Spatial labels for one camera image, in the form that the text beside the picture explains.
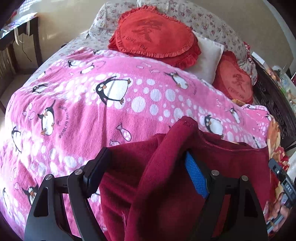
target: pink blanket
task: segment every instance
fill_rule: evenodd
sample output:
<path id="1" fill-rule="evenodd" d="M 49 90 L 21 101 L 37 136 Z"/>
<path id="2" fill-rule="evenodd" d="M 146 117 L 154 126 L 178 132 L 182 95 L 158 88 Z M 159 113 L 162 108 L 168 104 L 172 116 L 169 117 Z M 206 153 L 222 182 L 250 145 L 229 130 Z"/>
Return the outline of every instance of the pink blanket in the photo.
<path id="1" fill-rule="evenodd" d="M 78 49 L 16 91 L 8 103 L 0 211 L 23 237 L 46 174 L 69 175 L 103 146 L 166 133 L 184 115 L 226 141 L 266 146 L 270 116 L 265 107 L 241 108 L 205 81 L 153 59 Z M 90 204 L 104 230 L 99 190 Z M 79 235 L 68 199 L 65 206 L 73 234 Z"/>

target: cartoon penguin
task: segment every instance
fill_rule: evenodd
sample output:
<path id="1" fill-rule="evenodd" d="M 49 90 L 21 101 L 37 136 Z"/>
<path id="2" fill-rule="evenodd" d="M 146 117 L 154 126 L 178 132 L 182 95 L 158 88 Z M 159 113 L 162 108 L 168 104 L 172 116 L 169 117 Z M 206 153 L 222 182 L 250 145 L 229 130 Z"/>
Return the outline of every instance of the cartoon penguin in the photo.
<path id="1" fill-rule="evenodd" d="M 105 105 L 107 105 L 105 99 L 119 101 L 120 104 L 124 102 L 123 97 L 131 81 L 130 79 L 116 80 L 115 78 L 116 76 L 110 77 L 96 86 L 96 92 Z"/>
<path id="2" fill-rule="evenodd" d="M 254 139 L 254 141 L 255 141 L 255 143 L 256 143 L 256 146 L 260 149 L 260 148 L 262 148 L 262 146 L 261 146 L 261 144 L 259 143 L 259 141 L 255 138 L 255 137 L 253 137 L 253 139 Z"/>
<path id="3" fill-rule="evenodd" d="M 32 93 L 36 92 L 38 94 L 40 94 L 42 91 L 45 90 L 45 88 L 48 86 L 48 84 L 41 84 L 41 85 L 37 85 L 33 87 Z"/>
<path id="4" fill-rule="evenodd" d="M 229 111 L 233 115 L 235 121 L 239 124 L 240 120 L 239 120 L 239 115 L 237 114 L 237 111 L 234 108 L 231 108 Z"/>
<path id="5" fill-rule="evenodd" d="M 212 118 L 211 115 L 205 117 L 205 126 L 210 133 L 217 134 L 223 138 L 223 126 L 221 121 Z"/>
<path id="6" fill-rule="evenodd" d="M 43 76 L 45 76 L 45 71 L 42 72 L 42 73 L 37 77 L 37 80 L 40 79 L 40 78 L 42 78 Z"/>
<path id="7" fill-rule="evenodd" d="M 94 55 L 100 55 L 101 50 L 94 50 Z"/>
<path id="8" fill-rule="evenodd" d="M 51 135 L 54 130 L 54 109 L 55 100 L 50 107 L 47 107 L 42 114 L 38 114 L 41 119 L 41 134 Z"/>
<path id="9" fill-rule="evenodd" d="M 256 109 L 255 106 L 250 105 L 250 104 L 247 105 L 247 108 L 250 109 L 250 110 L 255 110 Z"/>
<path id="10" fill-rule="evenodd" d="M 10 211 L 10 199 L 9 199 L 9 196 L 8 196 L 5 189 L 6 188 L 3 188 L 2 194 L 3 194 L 5 206 L 6 206 L 7 210 Z"/>
<path id="11" fill-rule="evenodd" d="M 21 150 L 21 132 L 16 130 L 16 126 L 13 128 L 12 132 L 11 132 L 11 137 L 12 137 L 12 140 L 13 140 L 13 143 L 15 144 L 15 151 L 19 151 L 20 153 L 22 153 L 22 150 Z"/>
<path id="12" fill-rule="evenodd" d="M 80 60 L 68 60 L 69 68 L 77 68 L 81 64 Z"/>
<path id="13" fill-rule="evenodd" d="M 165 73 L 168 76 L 171 76 L 173 81 L 177 84 L 178 87 L 182 88 L 182 89 L 187 89 L 188 88 L 188 83 L 186 82 L 185 79 L 183 79 L 182 77 L 179 76 L 179 74 L 177 72 L 175 73 Z"/>
<path id="14" fill-rule="evenodd" d="M 33 201 L 36 197 L 36 194 L 38 192 L 38 189 L 39 189 L 39 186 L 38 186 L 38 183 L 36 182 L 36 186 L 35 187 L 29 187 L 28 190 L 25 190 L 22 188 L 22 191 L 27 195 L 28 199 L 29 199 L 29 202 L 30 204 L 32 205 L 33 204 Z"/>
<path id="15" fill-rule="evenodd" d="M 270 114 L 266 114 L 266 116 L 265 116 L 269 121 L 271 121 L 272 120 L 272 117 L 271 117 L 271 115 Z"/>
<path id="16" fill-rule="evenodd" d="M 94 64 L 92 63 L 91 66 L 88 66 L 86 69 L 80 71 L 81 74 L 86 74 L 90 72 L 94 68 Z"/>

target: red ruffled cushion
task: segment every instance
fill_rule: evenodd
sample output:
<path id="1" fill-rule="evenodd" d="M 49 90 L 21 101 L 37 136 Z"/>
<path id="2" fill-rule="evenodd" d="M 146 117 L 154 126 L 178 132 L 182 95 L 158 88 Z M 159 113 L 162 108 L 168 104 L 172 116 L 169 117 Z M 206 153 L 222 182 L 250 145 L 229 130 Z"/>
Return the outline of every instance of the red ruffled cushion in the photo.
<path id="1" fill-rule="evenodd" d="M 201 54 L 189 27 L 147 5 L 123 13 L 109 42 L 111 50 L 154 58 L 181 69 L 194 65 Z"/>
<path id="2" fill-rule="evenodd" d="M 213 86 L 223 92 L 229 99 L 253 103 L 252 83 L 249 75 L 242 70 L 231 51 L 223 53 L 216 70 Z"/>

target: white pillow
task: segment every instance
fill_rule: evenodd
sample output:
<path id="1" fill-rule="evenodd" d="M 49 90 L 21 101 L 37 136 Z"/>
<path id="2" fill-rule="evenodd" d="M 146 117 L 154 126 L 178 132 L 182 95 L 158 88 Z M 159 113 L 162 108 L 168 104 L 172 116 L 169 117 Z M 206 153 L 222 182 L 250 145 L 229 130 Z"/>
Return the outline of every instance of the white pillow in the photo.
<path id="1" fill-rule="evenodd" d="M 185 69 L 185 71 L 212 84 L 216 76 L 217 66 L 224 51 L 224 45 L 207 39 L 195 31 L 193 33 L 198 39 L 198 46 L 202 53 L 198 56 L 196 64 Z"/>

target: maroon fleece jacket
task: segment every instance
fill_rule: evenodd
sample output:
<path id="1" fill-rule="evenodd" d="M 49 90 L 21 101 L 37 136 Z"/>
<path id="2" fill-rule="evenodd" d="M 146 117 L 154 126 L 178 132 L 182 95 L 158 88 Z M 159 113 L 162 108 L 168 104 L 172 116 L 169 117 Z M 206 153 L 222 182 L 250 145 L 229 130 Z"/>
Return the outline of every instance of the maroon fleece jacket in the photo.
<path id="1" fill-rule="evenodd" d="M 248 176 L 262 209 L 269 198 L 268 148 L 221 140 L 201 132 L 189 117 L 167 134 L 110 150 L 111 166 L 99 186 L 109 241 L 187 240 L 205 201 L 186 171 L 187 150 L 225 177 Z M 223 204 L 215 234 L 223 228 L 227 208 Z"/>

